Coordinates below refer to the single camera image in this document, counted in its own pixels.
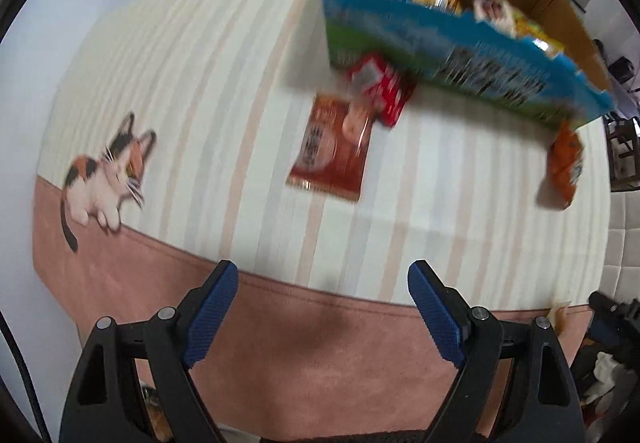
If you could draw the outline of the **brown snack packet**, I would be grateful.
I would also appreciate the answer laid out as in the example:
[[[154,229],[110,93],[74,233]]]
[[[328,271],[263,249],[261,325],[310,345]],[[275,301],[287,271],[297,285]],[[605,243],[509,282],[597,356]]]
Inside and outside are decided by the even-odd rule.
[[[373,121],[360,100],[318,93],[286,184],[358,201]]]

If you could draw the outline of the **orange snack packet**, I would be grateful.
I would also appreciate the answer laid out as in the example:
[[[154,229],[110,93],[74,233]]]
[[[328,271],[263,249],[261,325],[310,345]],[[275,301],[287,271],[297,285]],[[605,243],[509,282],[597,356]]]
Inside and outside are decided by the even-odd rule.
[[[566,209],[572,204],[584,164],[584,146],[569,121],[563,121],[556,132],[547,156],[547,180],[555,207]]]

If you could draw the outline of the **striped cat print tablecloth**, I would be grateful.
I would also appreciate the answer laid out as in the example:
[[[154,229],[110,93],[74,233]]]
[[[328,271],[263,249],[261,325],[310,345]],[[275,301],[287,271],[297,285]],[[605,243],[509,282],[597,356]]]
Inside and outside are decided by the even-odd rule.
[[[295,440],[423,429],[448,389],[413,305],[423,260],[472,305],[578,324],[608,237],[601,125],[565,203],[555,131],[425,85],[372,105],[388,60],[332,70],[321,0],[135,0],[88,31],[37,168],[34,267],[82,333],[143,321],[232,261],[239,291],[198,391],[227,426]]]

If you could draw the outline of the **dark wooden chair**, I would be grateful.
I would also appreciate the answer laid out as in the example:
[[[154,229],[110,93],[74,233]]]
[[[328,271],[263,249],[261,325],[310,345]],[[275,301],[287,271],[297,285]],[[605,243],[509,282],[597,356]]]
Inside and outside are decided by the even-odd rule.
[[[616,112],[603,117],[611,192],[639,189],[639,120],[623,118]]]

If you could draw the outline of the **small red snack packet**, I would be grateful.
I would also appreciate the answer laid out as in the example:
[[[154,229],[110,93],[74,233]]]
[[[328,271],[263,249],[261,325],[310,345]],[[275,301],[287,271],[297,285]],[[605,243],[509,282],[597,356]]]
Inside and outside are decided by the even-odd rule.
[[[364,96],[382,125],[393,128],[409,102],[418,79],[410,71],[402,71],[385,56],[364,54],[348,70],[349,88]]]

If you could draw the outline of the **blue green milk carton box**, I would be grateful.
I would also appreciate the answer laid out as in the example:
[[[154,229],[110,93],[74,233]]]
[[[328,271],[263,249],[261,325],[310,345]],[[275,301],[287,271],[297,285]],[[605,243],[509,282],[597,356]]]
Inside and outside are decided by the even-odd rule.
[[[420,79],[555,126],[610,112],[608,72],[570,0],[507,0],[533,29],[511,38],[472,10],[415,0],[322,0],[337,69],[378,53]]]

